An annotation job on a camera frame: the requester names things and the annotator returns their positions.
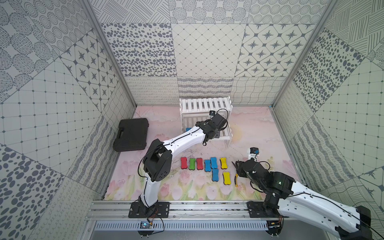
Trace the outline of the yellow eraser top shelf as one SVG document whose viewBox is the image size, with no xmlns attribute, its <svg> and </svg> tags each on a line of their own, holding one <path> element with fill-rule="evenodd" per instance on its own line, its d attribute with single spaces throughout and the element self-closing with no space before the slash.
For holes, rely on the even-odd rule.
<svg viewBox="0 0 384 240">
<path fill-rule="evenodd" d="M 227 159 L 226 158 L 220 158 L 220 163 L 221 163 L 221 169 L 222 170 L 225 170 L 225 169 L 228 168 Z"/>
</svg>

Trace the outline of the blue eraser top shelf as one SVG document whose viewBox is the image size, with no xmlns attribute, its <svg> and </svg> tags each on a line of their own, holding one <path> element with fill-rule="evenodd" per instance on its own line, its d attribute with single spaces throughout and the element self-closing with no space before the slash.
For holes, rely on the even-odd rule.
<svg viewBox="0 0 384 240">
<path fill-rule="evenodd" d="M 212 168 L 211 168 L 211 160 L 204 160 L 204 170 L 205 172 L 211 172 L 212 171 Z"/>
<path fill-rule="evenodd" d="M 211 168 L 212 169 L 218 169 L 217 158 L 216 157 L 211 157 L 210 161 L 211 161 Z"/>
</svg>

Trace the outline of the red eraser top shelf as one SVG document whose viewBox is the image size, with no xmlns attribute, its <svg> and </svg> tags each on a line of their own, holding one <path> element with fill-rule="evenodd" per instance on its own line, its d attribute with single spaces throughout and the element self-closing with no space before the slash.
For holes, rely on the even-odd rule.
<svg viewBox="0 0 384 240">
<path fill-rule="evenodd" d="M 196 159 L 196 168 L 197 168 L 197 170 L 203 170 L 204 169 L 204 164 L 203 164 L 202 158 Z"/>
<path fill-rule="evenodd" d="M 187 169 L 187 168 L 188 168 L 187 158 L 181 157 L 181 169 Z"/>
</svg>

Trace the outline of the green eraser top shelf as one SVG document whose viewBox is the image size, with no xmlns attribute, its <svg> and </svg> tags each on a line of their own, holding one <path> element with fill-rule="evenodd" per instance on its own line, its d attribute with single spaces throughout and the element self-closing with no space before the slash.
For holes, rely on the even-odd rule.
<svg viewBox="0 0 384 240">
<path fill-rule="evenodd" d="M 190 158 L 189 161 L 189 170 L 194 171 L 196 169 L 196 159 L 195 158 Z"/>
</svg>

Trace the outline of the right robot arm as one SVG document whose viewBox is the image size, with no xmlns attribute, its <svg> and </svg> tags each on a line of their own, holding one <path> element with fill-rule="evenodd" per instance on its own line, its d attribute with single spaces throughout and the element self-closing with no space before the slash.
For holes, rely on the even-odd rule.
<svg viewBox="0 0 384 240">
<path fill-rule="evenodd" d="M 351 207 L 329 199 L 281 173 L 270 172 L 255 159 L 236 161 L 236 173 L 257 185 L 264 193 L 262 203 L 249 201 L 251 218 L 294 218 L 313 225 L 341 240 L 371 240 L 371 211 L 364 207 Z"/>
</svg>

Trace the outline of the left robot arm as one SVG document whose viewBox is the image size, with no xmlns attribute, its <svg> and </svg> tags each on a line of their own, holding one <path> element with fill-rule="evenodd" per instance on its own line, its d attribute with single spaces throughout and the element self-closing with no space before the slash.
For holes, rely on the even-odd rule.
<svg viewBox="0 0 384 240">
<path fill-rule="evenodd" d="M 138 198 L 139 206 L 146 210 L 158 202 L 160 183 L 170 173 L 174 157 L 194 145 L 203 144 L 205 146 L 227 126 L 227 118 L 216 113 L 210 119 L 196 122 L 189 131 L 177 137 L 166 141 L 153 140 L 141 160 L 144 174 L 139 174 L 139 176 L 146 181 L 145 188 Z"/>
</svg>

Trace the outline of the white wooden two-tier shelf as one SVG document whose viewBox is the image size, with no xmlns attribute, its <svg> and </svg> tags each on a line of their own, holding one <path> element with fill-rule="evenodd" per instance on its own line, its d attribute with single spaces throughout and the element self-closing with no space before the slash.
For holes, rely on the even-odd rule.
<svg viewBox="0 0 384 240">
<path fill-rule="evenodd" d="M 186 132 L 186 128 L 193 128 L 197 122 L 211 119 L 213 116 L 209 115 L 210 111 L 219 111 L 219 114 L 226 118 L 229 122 L 233 106 L 230 97 L 218 98 L 199 98 L 199 99 L 182 99 L 180 98 L 180 114 L 182 122 L 182 131 Z M 213 141 L 224 141 L 228 148 L 232 140 L 232 131 L 230 125 L 225 130 L 221 131 L 218 139 Z M 202 144 L 203 142 L 188 143 L 187 147 L 181 147 L 182 151 L 191 148 L 194 145 Z"/>
</svg>

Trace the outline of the black plastic tool case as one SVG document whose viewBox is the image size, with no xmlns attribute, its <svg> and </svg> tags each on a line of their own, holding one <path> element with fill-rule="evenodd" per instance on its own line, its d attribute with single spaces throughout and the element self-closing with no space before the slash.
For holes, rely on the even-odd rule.
<svg viewBox="0 0 384 240">
<path fill-rule="evenodd" d="M 146 118 L 121 120 L 113 143 L 116 152 L 144 150 L 147 146 L 149 121 Z"/>
</svg>

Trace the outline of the yellow handled pliers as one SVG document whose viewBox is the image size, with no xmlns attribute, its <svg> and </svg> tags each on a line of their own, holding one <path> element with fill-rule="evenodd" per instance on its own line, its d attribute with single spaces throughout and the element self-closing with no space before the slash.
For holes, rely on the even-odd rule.
<svg viewBox="0 0 384 240">
<path fill-rule="evenodd" d="M 239 178 L 239 173 L 241 171 L 240 163 L 241 163 L 240 161 L 232 162 L 232 164 L 234 165 L 234 167 L 236 169 L 236 174 L 235 174 L 235 177 L 234 177 L 234 182 L 235 182 L 235 187 L 236 188 L 238 187 L 238 178 Z"/>
</svg>

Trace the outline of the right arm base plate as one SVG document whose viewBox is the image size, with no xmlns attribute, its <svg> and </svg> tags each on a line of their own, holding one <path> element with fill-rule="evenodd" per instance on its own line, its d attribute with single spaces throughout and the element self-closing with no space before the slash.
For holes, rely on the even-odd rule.
<svg viewBox="0 0 384 240">
<path fill-rule="evenodd" d="M 247 202 L 247 208 L 250 218 L 285 218 L 279 213 L 278 204 L 268 204 L 266 202 Z"/>
</svg>

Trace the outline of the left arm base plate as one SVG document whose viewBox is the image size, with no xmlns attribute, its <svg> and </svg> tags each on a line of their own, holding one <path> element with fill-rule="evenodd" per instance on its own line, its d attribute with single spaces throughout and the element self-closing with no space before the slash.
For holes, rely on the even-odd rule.
<svg viewBox="0 0 384 240">
<path fill-rule="evenodd" d="M 168 218 L 170 210 L 169 202 L 156 202 L 151 207 L 146 207 L 143 202 L 133 202 L 130 206 L 129 218 Z"/>
</svg>

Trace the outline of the aluminium mounting rail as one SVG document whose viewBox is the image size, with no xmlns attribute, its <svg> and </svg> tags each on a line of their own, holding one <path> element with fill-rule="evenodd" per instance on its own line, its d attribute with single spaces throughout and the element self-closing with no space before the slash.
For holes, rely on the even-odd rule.
<svg viewBox="0 0 384 240">
<path fill-rule="evenodd" d="M 288 202 L 280 207 L 279 214 L 266 214 L 262 211 L 263 202 L 254 201 L 248 204 L 240 202 L 169 201 L 158 203 L 150 213 L 144 213 L 138 202 L 132 201 L 94 201 L 86 215 L 86 220 L 150 220 L 161 218 L 166 220 L 279 220 L 292 218 L 303 222 L 327 223 L 331 220 L 314 211 Z"/>
</svg>

